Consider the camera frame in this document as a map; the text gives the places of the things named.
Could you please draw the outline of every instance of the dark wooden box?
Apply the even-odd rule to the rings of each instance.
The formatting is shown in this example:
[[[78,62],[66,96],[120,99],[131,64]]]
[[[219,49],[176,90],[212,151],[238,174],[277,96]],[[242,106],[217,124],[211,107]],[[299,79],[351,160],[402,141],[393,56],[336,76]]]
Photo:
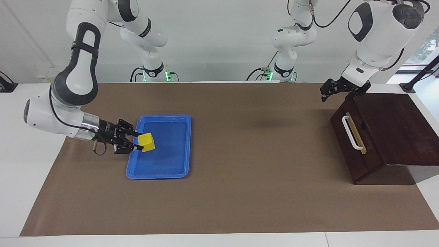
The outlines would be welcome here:
[[[439,137],[409,95],[346,100],[331,123],[354,184],[413,185],[439,174]]]

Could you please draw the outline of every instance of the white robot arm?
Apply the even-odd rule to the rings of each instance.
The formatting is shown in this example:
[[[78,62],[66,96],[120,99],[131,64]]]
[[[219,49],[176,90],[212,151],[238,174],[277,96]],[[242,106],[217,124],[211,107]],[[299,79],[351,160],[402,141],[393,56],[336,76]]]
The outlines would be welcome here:
[[[70,63],[50,90],[28,100],[24,121],[43,131],[109,143],[115,154],[128,154],[143,149],[126,138],[141,135],[133,125],[122,119],[114,124],[81,111],[97,95],[95,68],[108,21],[123,22],[122,38],[140,52],[145,70],[150,70],[147,76],[162,78],[164,65],[155,47],[164,46],[167,36],[144,15],[136,0],[73,0],[67,16],[67,33],[74,40]]]
[[[349,31],[361,43],[339,80],[328,79],[321,87],[322,101],[332,94],[350,92],[361,96],[377,75],[413,38],[424,19],[419,1],[372,1],[362,3],[349,19]]]
[[[313,6],[316,6],[318,0],[311,2]],[[271,41],[279,51],[276,61],[270,68],[273,72],[273,80],[290,81],[297,59],[294,48],[311,44],[316,40],[317,30],[313,25],[309,8],[309,0],[294,0],[290,4],[290,13],[295,24],[281,28],[273,34]]]

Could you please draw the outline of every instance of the blue tray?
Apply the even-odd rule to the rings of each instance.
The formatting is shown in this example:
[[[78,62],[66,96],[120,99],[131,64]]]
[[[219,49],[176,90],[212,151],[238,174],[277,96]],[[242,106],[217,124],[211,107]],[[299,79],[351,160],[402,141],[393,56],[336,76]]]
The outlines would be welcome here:
[[[130,179],[183,178],[189,172],[192,120],[188,115],[145,115],[137,131],[152,133],[155,149],[133,151],[126,176]]]

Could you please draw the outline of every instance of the wire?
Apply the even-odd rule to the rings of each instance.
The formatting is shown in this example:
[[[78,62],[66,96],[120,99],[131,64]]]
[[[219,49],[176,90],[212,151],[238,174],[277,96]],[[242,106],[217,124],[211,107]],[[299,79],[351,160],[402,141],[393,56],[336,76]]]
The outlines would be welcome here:
[[[134,77],[134,82],[137,82],[137,76],[142,76],[142,73],[137,73],[136,76]]]
[[[294,72],[294,73],[293,73],[293,76],[294,76],[294,74],[296,74],[296,77],[294,78],[294,83],[296,83],[296,81],[297,81],[297,76],[298,76],[298,73],[297,73],[297,72]]]
[[[274,54],[274,56],[273,56],[273,58],[271,59],[271,61],[270,61],[270,63],[268,64],[268,68],[270,67],[270,65],[271,65],[271,62],[273,62],[273,60],[274,60],[274,58],[276,57],[276,55],[279,53],[279,51],[276,51],[276,53]]]
[[[170,74],[171,74],[171,75],[176,75],[176,76],[177,76],[177,80],[180,81],[180,78],[178,77],[178,74],[177,74],[177,73],[175,73],[175,72],[171,72]]]
[[[258,77],[256,77],[256,80],[258,80],[259,76],[261,77],[261,80],[262,80],[262,78],[264,77],[264,75],[265,75],[265,74],[260,74],[260,75],[258,75]]]
[[[9,76],[7,76],[5,73],[3,73],[3,72],[1,72],[0,71],[0,73],[2,73],[4,76],[6,76],[12,83],[14,83],[14,81],[9,77]]]
[[[253,71],[248,75],[248,77],[247,77],[246,80],[249,80],[250,77],[252,76],[252,74],[254,74],[256,71],[259,71],[259,70],[263,70],[263,69],[262,69],[262,68],[258,68],[258,69],[253,70]]]
[[[343,6],[342,10],[340,10],[340,12],[335,16],[335,18],[334,18],[329,24],[324,25],[324,26],[319,25],[319,24],[316,22],[316,16],[315,16],[315,14],[314,14],[314,13],[311,13],[312,16],[313,16],[313,21],[314,21],[314,23],[315,23],[318,27],[320,27],[320,28],[326,28],[326,27],[329,27],[332,23],[335,22],[335,20],[340,16],[340,14],[345,10],[345,8],[348,6],[348,4],[349,4],[350,2],[351,2],[351,0],[348,0],[348,1],[346,2],[346,4]]]
[[[393,68],[393,67],[399,62],[399,60],[401,59],[401,57],[403,56],[404,49],[405,49],[405,47],[404,47],[403,49],[401,49],[401,53],[399,54],[398,58],[396,59],[396,61],[395,61],[392,65],[390,65],[390,66],[387,67],[387,68],[382,69],[381,71],[386,71],[386,70],[389,70],[389,69]]]
[[[135,69],[133,70],[133,72],[131,73],[130,82],[133,82],[134,73],[135,73],[137,70],[139,70],[139,69],[142,69],[142,67],[137,67],[137,68],[135,68]]]
[[[425,1],[425,0],[413,0],[413,1],[421,2],[421,3],[425,4],[425,5],[427,5],[427,10],[424,12],[424,14],[426,14],[427,12],[430,11],[430,4],[427,1]]]
[[[435,71],[433,71],[429,76],[424,77],[424,78],[420,79],[419,81],[421,81],[421,80],[425,80],[425,79],[429,78],[429,77],[432,76],[434,73],[436,73],[438,70],[439,70],[439,67],[438,67]]]
[[[108,23],[110,23],[110,24],[113,24],[113,25],[115,25],[115,26],[118,26],[118,27],[121,27],[121,28],[126,28],[126,27],[124,27],[124,26],[121,26],[121,25],[117,25],[116,23],[114,23],[114,22],[108,22]]]
[[[288,2],[287,2],[287,12],[288,12],[288,15],[291,16],[291,13],[290,13],[290,0],[288,0]]]
[[[99,139],[99,138],[101,139],[101,141],[104,143],[104,152],[101,153],[101,154],[99,154],[99,153],[96,152],[96,150],[94,150],[94,153],[95,153],[96,155],[98,155],[98,156],[102,156],[102,155],[104,155],[104,154],[107,152],[107,143],[104,141],[104,138],[102,138],[101,134],[97,133],[94,129],[89,129],[89,128],[82,127],[82,126],[76,126],[76,125],[68,124],[68,123],[62,121],[62,120],[58,117],[58,115],[57,115],[56,112],[55,112],[54,104],[53,104],[53,102],[52,102],[52,85],[49,87],[49,103],[50,103],[50,108],[52,109],[52,113],[54,114],[55,118],[56,118],[60,123],[62,123],[62,124],[65,125],[65,126],[71,127],[71,128],[77,128],[77,129],[80,129],[80,130],[85,130],[85,131],[93,132],[93,133],[97,136],[98,139]]]

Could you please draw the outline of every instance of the white table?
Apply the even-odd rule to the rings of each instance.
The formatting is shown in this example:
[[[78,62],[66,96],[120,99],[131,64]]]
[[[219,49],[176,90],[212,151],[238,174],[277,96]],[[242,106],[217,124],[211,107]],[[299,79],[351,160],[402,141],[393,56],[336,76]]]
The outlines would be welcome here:
[[[439,230],[18,237],[65,139],[31,128],[23,121],[26,101],[48,88],[48,84],[20,84],[13,93],[0,94],[0,246],[439,246]],[[375,84],[369,91],[403,93],[394,84]],[[415,94],[410,96],[439,135],[439,123]],[[439,176],[418,187],[439,218]]]

